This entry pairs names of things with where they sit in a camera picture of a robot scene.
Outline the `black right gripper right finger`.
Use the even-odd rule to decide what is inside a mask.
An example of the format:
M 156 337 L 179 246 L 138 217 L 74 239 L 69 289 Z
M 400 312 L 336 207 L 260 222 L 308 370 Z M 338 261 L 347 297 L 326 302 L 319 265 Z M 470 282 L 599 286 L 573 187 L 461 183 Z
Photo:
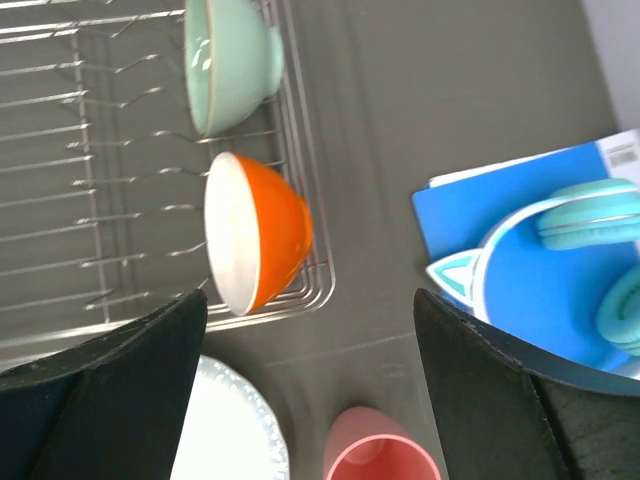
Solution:
M 638 478 L 637 380 L 554 355 L 426 289 L 413 318 L 450 478 Z

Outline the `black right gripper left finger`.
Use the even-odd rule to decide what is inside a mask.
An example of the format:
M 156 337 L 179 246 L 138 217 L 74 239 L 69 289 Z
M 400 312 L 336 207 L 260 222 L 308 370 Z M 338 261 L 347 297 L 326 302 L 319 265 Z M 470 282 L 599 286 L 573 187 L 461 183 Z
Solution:
M 197 289 L 2 372 L 2 478 L 169 478 L 206 323 Z

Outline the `pink cup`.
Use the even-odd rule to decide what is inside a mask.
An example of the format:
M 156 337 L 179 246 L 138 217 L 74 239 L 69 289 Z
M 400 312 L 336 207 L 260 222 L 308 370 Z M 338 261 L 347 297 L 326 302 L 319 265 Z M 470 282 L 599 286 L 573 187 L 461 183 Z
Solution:
M 439 479 L 431 455 L 395 420 L 356 406 L 334 420 L 324 451 L 324 478 Z

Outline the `orange white bowl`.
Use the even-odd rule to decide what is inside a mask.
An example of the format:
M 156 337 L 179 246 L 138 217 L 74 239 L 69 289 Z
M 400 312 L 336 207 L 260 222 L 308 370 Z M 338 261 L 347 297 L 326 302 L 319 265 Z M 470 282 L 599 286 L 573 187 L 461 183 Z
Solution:
M 306 201 L 281 174 L 238 153 L 212 161 L 203 216 L 212 277 L 236 316 L 282 293 L 313 244 Z

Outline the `mint green bowl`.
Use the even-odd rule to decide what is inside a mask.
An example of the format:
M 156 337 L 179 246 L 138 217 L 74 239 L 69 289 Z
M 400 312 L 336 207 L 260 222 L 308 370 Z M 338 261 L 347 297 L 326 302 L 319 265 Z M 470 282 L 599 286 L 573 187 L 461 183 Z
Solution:
M 192 123 L 202 137 L 248 118 L 280 88 L 279 30 L 251 1 L 187 1 L 184 71 Z

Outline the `blue folder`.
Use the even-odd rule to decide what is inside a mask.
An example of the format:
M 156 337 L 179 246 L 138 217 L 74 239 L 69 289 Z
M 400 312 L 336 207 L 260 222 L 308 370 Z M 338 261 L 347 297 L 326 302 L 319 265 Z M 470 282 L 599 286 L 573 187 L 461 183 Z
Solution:
M 574 363 L 639 376 L 639 134 L 433 178 L 412 196 L 443 296 Z

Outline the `white blue-rimmed plate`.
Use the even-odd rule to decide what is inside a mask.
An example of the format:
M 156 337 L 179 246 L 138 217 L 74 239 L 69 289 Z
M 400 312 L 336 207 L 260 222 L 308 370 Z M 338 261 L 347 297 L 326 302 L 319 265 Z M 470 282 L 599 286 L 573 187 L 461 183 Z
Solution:
M 172 479 L 288 479 L 289 452 L 276 415 L 225 363 L 199 358 Z

